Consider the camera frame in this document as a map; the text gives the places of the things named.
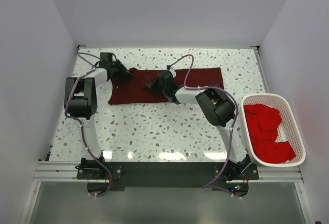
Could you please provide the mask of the dark red t-shirt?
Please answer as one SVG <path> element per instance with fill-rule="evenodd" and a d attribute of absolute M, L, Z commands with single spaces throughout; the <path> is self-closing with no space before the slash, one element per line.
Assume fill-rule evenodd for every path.
<path fill-rule="evenodd" d="M 110 105 L 124 105 L 134 103 L 164 103 L 168 99 L 164 95 L 152 93 L 145 87 L 146 83 L 156 78 L 159 70 L 139 70 L 130 68 L 132 76 L 125 83 L 111 80 L 112 95 L 108 101 Z M 208 86 L 216 83 L 224 88 L 221 68 L 193 68 L 186 81 L 189 87 Z"/>

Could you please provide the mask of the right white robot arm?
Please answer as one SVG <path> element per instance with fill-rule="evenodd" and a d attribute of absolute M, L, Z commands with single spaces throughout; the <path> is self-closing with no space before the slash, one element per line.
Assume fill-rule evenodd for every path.
<path fill-rule="evenodd" d="M 230 93 L 217 84 L 179 86 L 169 70 L 161 71 L 155 79 L 146 83 L 145 88 L 155 94 L 163 94 L 175 104 L 197 104 L 206 120 L 217 128 L 225 145 L 228 162 L 223 167 L 229 167 L 229 174 L 234 179 L 241 179 L 247 174 L 251 159 L 235 129 L 239 110 Z"/>

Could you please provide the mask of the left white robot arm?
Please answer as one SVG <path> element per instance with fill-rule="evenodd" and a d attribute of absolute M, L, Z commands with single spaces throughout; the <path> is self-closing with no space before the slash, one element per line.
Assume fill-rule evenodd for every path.
<path fill-rule="evenodd" d="M 95 114 L 98 109 L 97 86 L 109 80 L 125 83 L 133 76 L 119 60 L 99 60 L 87 73 L 65 81 L 64 115 L 78 122 L 84 149 L 82 162 L 94 161 L 88 172 L 95 179 L 106 174 L 103 152 L 96 132 Z"/>

